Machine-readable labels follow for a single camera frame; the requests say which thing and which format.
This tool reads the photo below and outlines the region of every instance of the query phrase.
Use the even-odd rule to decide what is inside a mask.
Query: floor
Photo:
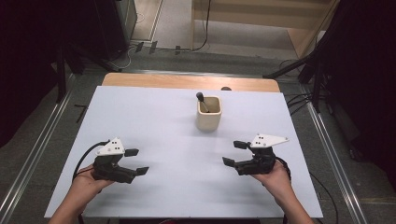
[[[150,3],[156,3],[151,7],[138,4],[148,1],[135,1],[137,12],[141,14],[141,22],[151,21],[151,24],[145,31],[139,32],[139,29],[136,29],[132,43],[144,41],[145,46],[149,47],[153,41],[158,41],[157,47],[166,49],[173,49],[175,46],[187,48],[191,44],[190,38],[184,36],[190,33],[188,29],[190,18],[178,20],[171,16],[176,14],[187,16],[188,9],[191,8],[189,1],[150,0]],[[145,8],[151,8],[148,11],[154,13],[149,15],[148,11],[144,11]],[[202,21],[195,22],[196,46],[200,46],[202,37],[205,36],[204,26]],[[150,53],[149,48],[143,48],[140,52],[131,50],[112,63],[122,67],[123,72],[149,70],[162,71],[166,74],[177,71],[184,75],[201,73],[210,76],[262,78],[262,75],[271,74],[297,60],[287,32],[283,28],[241,27],[237,24],[221,22],[210,22],[208,27],[207,44],[200,52],[176,55],[172,51],[164,50]],[[224,38],[220,32],[232,35]],[[55,88],[23,123],[15,137],[6,146],[0,148],[0,164],[2,164],[0,165],[0,174],[2,174],[0,197],[4,198],[0,209],[0,223],[47,223],[43,218],[44,212],[80,125],[78,118],[82,114],[82,109],[76,105],[90,103],[95,87],[101,85],[106,74],[106,71],[96,64],[86,62],[86,66],[83,76],[72,76],[69,79],[70,95],[64,105],[54,103],[57,91]],[[276,79],[286,100],[291,98],[287,94],[303,91],[296,79],[298,74],[299,71],[295,69]],[[318,134],[318,124],[313,121],[312,111],[308,105],[295,113],[292,119],[307,165],[320,181],[312,178],[324,213],[324,218],[320,222],[318,220],[315,222],[337,223],[338,217],[338,223],[396,223],[396,193],[386,176],[370,162],[355,162],[350,159],[347,143],[337,122],[328,113],[325,104],[320,106],[320,119],[326,124],[332,147],[346,173],[347,183],[359,198],[358,206],[363,210],[364,218],[362,218],[363,222],[359,222],[351,215],[353,210],[348,207],[347,197],[341,190],[341,184],[345,182],[335,177],[329,151],[323,146],[323,137]],[[52,118],[54,111],[62,112],[62,115],[55,120],[56,125],[49,129],[51,136],[45,138],[46,136],[41,135],[41,131],[47,127],[46,123]],[[37,146],[37,140],[43,141],[44,144]],[[31,152],[35,152],[38,157],[36,163],[29,160]],[[26,170],[23,167],[26,164],[33,169],[24,173],[23,171]],[[14,180],[21,175],[24,175],[28,181],[24,185],[19,185],[21,194],[10,191],[12,184],[16,183]],[[7,195],[14,196],[13,200],[17,201],[15,207],[4,207],[4,202],[9,200],[6,198]],[[118,223],[118,221],[88,219],[87,223]],[[281,223],[281,219],[264,219],[262,223]]]

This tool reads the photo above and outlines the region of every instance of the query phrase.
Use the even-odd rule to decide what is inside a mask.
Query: black cable
[[[87,169],[87,170],[83,170],[83,171],[78,172],[78,173],[76,174],[76,177],[77,177],[78,175],[81,175],[82,173],[85,173],[85,172],[90,171],[90,170],[93,170],[93,167],[90,168],[90,169]]]
[[[275,79],[277,77],[283,76],[284,74],[286,74],[287,72],[300,67],[301,65],[306,64],[307,62],[309,62],[312,59],[312,55],[307,55],[305,57],[303,57],[302,59],[298,60],[295,63],[289,64],[288,66],[280,69],[279,71],[276,71],[270,75],[262,75],[262,78],[271,78],[271,79]]]
[[[312,93],[298,93],[298,94],[284,94],[284,96],[300,96],[300,95],[308,95]]]
[[[300,105],[297,109],[293,110],[293,112],[290,113],[290,115],[295,114],[297,111],[299,111],[303,106],[307,105],[309,101],[306,101],[303,105]]]
[[[82,218],[81,214],[78,215],[78,223],[79,224],[84,224],[84,218]]]
[[[319,96],[319,100],[326,100],[326,99],[327,99],[326,97],[327,97],[327,96],[325,96],[325,95],[320,95],[320,96]],[[288,107],[290,107],[291,105],[295,105],[295,103],[300,103],[300,102],[302,102],[302,101],[304,101],[304,100],[310,101],[311,99],[312,99],[312,97],[310,96],[310,94],[306,94],[306,96],[304,97],[304,99],[300,99],[300,100],[298,100],[297,102],[292,102],[292,101],[296,100],[296,97],[295,97],[294,99],[291,99],[291,100],[287,101],[287,102],[286,102],[286,105],[287,105]]]
[[[192,51],[199,50],[199,49],[203,48],[203,47],[204,47],[204,45],[206,44],[206,41],[207,41],[207,34],[209,33],[209,31],[207,30],[207,26],[208,26],[208,24],[209,24],[209,14],[210,14],[210,5],[211,5],[211,3],[212,3],[212,0],[209,0],[209,6],[207,7],[207,14],[206,14],[206,32],[205,32],[205,42],[204,42],[204,44],[202,44],[202,46],[201,46],[201,47],[199,47],[198,49],[193,49]]]
[[[110,141],[107,141],[107,142],[100,142],[100,143],[97,143],[97,144],[93,145],[92,147],[88,148],[88,150],[84,153],[84,155],[82,155],[81,159],[79,159],[79,162],[78,162],[78,164],[77,164],[77,166],[76,166],[75,172],[73,173],[73,179],[72,179],[72,180],[74,180],[74,179],[76,178],[76,176],[77,176],[77,174],[78,174],[78,168],[79,168],[79,166],[81,165],[81,163],[84,161],[84,159],[87,157],[87,155],[88,155],[94,148],[99,147],[99,146],[105,146],[105,145],[106,145],[107,143],[109,143],[109,142],[110,142]]]
[[[303,100],[299,100],[297,102],[293,102],[291,104],[288,104],[288,108],[292,108],[294,105],[299,105],[302,102],[309,102],[309,101],[310,101],[310,99],[305,97]]]
[[[297,60],[295,60],[295,59],[287,59],[287,60],[283,61],[282,63],[279,64],[278,70],[281,69],[283,63],[289,62],[289,61],[297,61]],[[285,77],[290,77],[290,75],[289,75],[288,73],[285,73],[284,76],[285,76]]]
[[[330,192],[326,189],[326,187],[324,187],[324,185],[318,180],[316,176],[314,176],[311,172],[309,172],[309,174],[312,175],[312,177],[314,177],[318,181],[318,183],[324,188],[324,190],[327,192],[330,199],[332,200],[332,205],[334,206],[335,209],[335,223],[338,224],[338,209],[337,209],[337,205],[335,204],[334,198],[332,197]]]
[[[291,98],[290,100],[288,100],[288,101],[286,102],[286,104],[288,105],[289,103],[291,103],[291,101],[297,99],[297,98],[300,97],[300,96],[305,96],[305,98],[306,98],[307,96],[311,96],[311,95],[312,95],[311,93],[297,94],[296,96],[294,96],[293,98]]]
[[[323,224],[323,222],[320,220],[320,219],[318,219],[318,218],[315,218],[320,224]]]
[[[291,171],[288,166],[288,163],[285,162],[283,159],[280,159],[279,157],[276,157],[276,160],[280,161],[280,163],[282,163],[283,167],[286,169],[286,173],[288,173],[289,180],[291,181]]]

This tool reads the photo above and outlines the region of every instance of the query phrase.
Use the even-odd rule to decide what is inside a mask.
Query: hand
[[[290,224],[314,223],[298,201],[291,186],[288,173],[280,161],[276,161],[273,170],[269,174],[252,176],[262,182],[274,196],[276,203],[285,212]]]
[[[77,216],[84,211],[87,203],[112,183],[114,181],[93,179],[92,165],[80,169],[49,223],[73,223]]]
[[[288,173],[280,161],[276,161],[273,170],[269,174],[252,176],[262,182],[279,205],[294,195]]]

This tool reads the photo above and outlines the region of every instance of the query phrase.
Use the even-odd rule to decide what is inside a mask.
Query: cup
[[[204,102],[205,104],[200,101],[197,103],[196,126],[202,132],[213,132],[219,127],[222,113],[221,100],[218,96],[205,96]]]

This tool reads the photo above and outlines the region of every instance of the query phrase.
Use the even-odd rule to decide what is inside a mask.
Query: white tabletop
[[[219,128],[202,133],[195,127],[198,91],[98,87],[45,217],[61,203],[84,152],[114,137],[125,148],[140,149],[119,165],[149,166],[148,172],[132,184],[115,183],[104,189],[87,206],[86,217],[283,217],[260,182],[238,175],[222,162],[222,157],[250,160],[251,152],[234,148],[233,141],[250,142],[257,133],[289,138],[274,146],[274,152],[289,164],[292,185],[308,214],[322,217],[283,94],[201,91],[219,96],[223,109]],[[94,151],[81,168],[93,163]]]

